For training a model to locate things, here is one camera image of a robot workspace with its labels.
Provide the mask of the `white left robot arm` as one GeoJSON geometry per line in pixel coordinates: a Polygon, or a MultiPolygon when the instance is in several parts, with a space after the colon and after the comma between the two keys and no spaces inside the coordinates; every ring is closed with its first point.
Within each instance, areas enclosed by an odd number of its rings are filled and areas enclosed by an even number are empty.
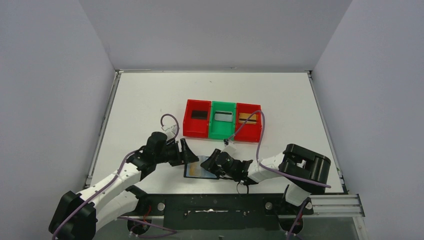
{"type": "Polygon", "coordinates": [[[93,186],[60,199],[48,230],[54,240],[91,240],[96,232],[123,214],[143,213],[147,193],[136,186],[156,170],[158,164],[172,167],[199,161],[186,140],[169,139],[155,131],[145,145],[129,152],[117,170],[93,186]]]}

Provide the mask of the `black leather card holder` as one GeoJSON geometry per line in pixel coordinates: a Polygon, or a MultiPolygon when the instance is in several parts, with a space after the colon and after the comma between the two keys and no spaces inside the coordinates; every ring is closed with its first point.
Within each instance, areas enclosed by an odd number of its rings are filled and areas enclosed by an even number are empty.
{"type": "Polygon", "coordinates": [[[199,161],[187,163],[184,165],[184,178],[191,179],[211,179],[218,180],[219,178],[201,167],[201,164],[207,160],[204,155],[198,156],[199,161]]]}

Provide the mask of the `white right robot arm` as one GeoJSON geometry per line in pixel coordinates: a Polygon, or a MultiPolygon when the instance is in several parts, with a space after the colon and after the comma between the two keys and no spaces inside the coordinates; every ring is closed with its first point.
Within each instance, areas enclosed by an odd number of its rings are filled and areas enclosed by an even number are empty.
{"type": "Polygon", "coordinates": [[[233,157],[236,147],[228,143],[224,149],[215,149],[201,167],[216,177],[228,177],[245,186],[265,180],[284,177],[291,183],[281,199],[282,209],[295,213],[310,195],[325,193],[331,160],[300,145],[288,144],[275,156],[258,160],[239,160],[233,157]]]}

